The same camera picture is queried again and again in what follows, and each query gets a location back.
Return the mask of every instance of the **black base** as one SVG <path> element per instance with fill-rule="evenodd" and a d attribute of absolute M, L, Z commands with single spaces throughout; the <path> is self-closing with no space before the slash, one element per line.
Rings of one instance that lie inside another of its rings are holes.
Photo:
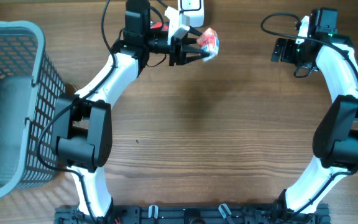
<path fill-rule="evenodd" d="M 99 217 L 98 224 L 273 224 L 269 217 L 272 204 L 255 204 L 245 206 L 229 206 L 232 213 L 223 218 L 218 206 L 196 207 L 159 207 L 158 218 L 149 218 L 149 208 L 140 206 L 114 206 L 106 218 Z M 92 223 L 89 216 L 77 212 L 77 207 L 58 208 L 55 213 L 55 224 Z M 328 205 L 318 205 L 317 211 L 310 215 L 300 215 L 286 224 L 330 224 Z"/>

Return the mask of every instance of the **black and white robotic arm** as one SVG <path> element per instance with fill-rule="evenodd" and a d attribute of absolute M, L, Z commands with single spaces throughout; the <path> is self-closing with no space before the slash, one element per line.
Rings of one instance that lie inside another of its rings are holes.
<path fill-rule="evenodd" d="M 127 212 L 124 215 L 120 213 L 119 208 L 113 211 L 104 164 L 112 145 L 111 109 L 125 88 L 147 65 L 149 53 L 169 54 L 170 65 L 184 65 L 210 55 L 189 46 L 195 44 L 196 39 L 189 38 L 188 33 L 201 33 L 187 26 L 184 22 L 186 19 L 180 12 L 176 14 L 172 8 L 168 8 L 167 11 L 166 15 L 171 12 L 170 19 L 176 16 L 174 20 L 171 19 L 175 24 L 171 24 L 170 29 L 173 27 L 178 32 L 151 29 L 148 0 L 128 0 L 124 38 L 114 43 L 107 64 L 94 80 L 77 91 L 75 96 L 62 95 L 57 100 L 56 113 L 86 96 L 113 69 L 95 94 L 67 111 L 53 125 L 53 153 L 68 169 L 80 173 L 86 183 L 83 186 L 78 176 L 73 175 L 80 204 L 72 209 L 57 210 L 55 223 L 71 223 L 74 219 L 93 223 L 90 217 L 94 217 L 97 223 L 121 224 L 120 218 L 123 218 L 127 223 L 138 224 L 144 217 L 148 219 L 148 223 L 159 223 L 161 215 L 158 214 L 158 207 L 155 205 L 149 209 L 138 207 L 133 214 Z M 228 224 L 292 223 L 293 220 L 297 223 L 317 223 L 320 220 L 319 223 L 322 223 L 322 216 L 316 211 L 319 209 L 319 202 L 342 178 L 358 169 L 358 131 L 352 130 L 353 122 L 358 121 L 358 67 L 350 39 L 336 34 L 336 16 L 336 11 L 332 9 L 314 10 L 311 17 L 306 16 L 298 25 L 299 36 L 304 38 L 280 38 L 273 51 L 273 61 L 278 62 L 281 59 L 297 66 L 294 74 L 296 77 L 299 77 L 296 74 L 300 68 L 308 69 L 307 75 L 312 71 L 321 70 L 333 101 L 332 107 L 314 135 L 314 156 L 298 181 L 284 190 L 272 204 L 246 205 L 242 208 L 222 204 L 218 209 L 165 208 L 163 211 L 160 209 L 160 214 L 166 214 L 162 223 L 177 223 L 178 220 L 184 224 L 204 224 L 207 223 L 205 220 Z M 333 49 L 330 44 L 348 51 L 349 59 L 344 60 L 341 54 L 343 52 Z M 187 53 L 198 55 L 187 57 Z M 72 125 L 73 121 L 82 119 L 89 119 L 88 129 Z"/>

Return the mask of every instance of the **wooden tabletop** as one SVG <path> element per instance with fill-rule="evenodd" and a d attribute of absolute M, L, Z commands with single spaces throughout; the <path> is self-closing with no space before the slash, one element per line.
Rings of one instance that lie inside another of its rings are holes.
<path fill-rule="evenodd" d="M 108 9 L 110 43 L 124 27 L 124 4 L 113 1 Z M 219 55 L 206 63 L 145 68 L 112 109 L 106 177 L 114 204 L 272 202 L 291 186 L 313 156 L 313 134 L 331 99 L 321 73 L 296 79 L 293 65 L 270 61 L 276 37 L 263 33 L 260 22 L 274 12 L 303 17 L 321 6 L 338 9 L 337 28 L 352 37 L 358 59 L 358 1 L 206 0 L 201 30 L 218 32 Z M 107 60 L 103 7 L 5 4 L 0 20 L 38 24 L 61 77 L 77 90 Z M 296 34 L 293 23 L 275 19 L 269 28 Z M 149 64 L 161 58 L 151 55 Z M 358 223 L 358 174 L 342 180 L 323 202 L 333 223 Z M 55 208 L 76 203 L 72 178 L 62 174 L 41 189 L 0 199 L 0 223 L 51 223 Z"/>

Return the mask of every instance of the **gray basket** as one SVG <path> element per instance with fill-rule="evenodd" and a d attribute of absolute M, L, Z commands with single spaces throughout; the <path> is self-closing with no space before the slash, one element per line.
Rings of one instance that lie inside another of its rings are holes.
<path fill-rule="evenodd" d="M 0 22 L 0 197 L 15 188 L 39 187 L 55 176 L 36 158 L 35 144 L 53 117 L 65 86 L 45 53 L 45 37 L 31 22 Z M 41 154 L 51 152 L 52 127 Z"/>

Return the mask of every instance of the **wood grain surface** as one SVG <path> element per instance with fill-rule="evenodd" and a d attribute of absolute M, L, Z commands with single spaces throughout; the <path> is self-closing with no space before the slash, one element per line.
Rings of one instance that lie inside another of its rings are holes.
<path fill-rule="evenodd" d="M 108 9 L 110 43 L 124 27 L 124 4 Z M 37 23 L 61 77 L 77 90 L 106 63 L 103 6 L 4 4 L 0 20 Z M 322 74 L 296 79 L 293 65 L 270 61 L 276 37 L 263 33 L 260 22 L 274 12 L 303 17 L 321 6 L 338 9 L 337 28 L 352 37 L 358 59 L 358 1 L 206 0 L 201 30 L 217 30 L 219 55 L 207 63 L 145 68 L 112 110 L 106 177 L 114 203 L 272 202 L 293 184 L 312 158 L 312 137 L 331 100 Z M 295 34 L 293 23 L 276 19 L 268 27 Z M 160 59 L 151 55 L 149 64 Z M 358 223 L 358 174 L 323 202 L 333 223 Z M 61 174 L 41 189 L 0 199 L 0 223 L 51 223 L 56 207 L 76 203 L 71 176 Z"/>

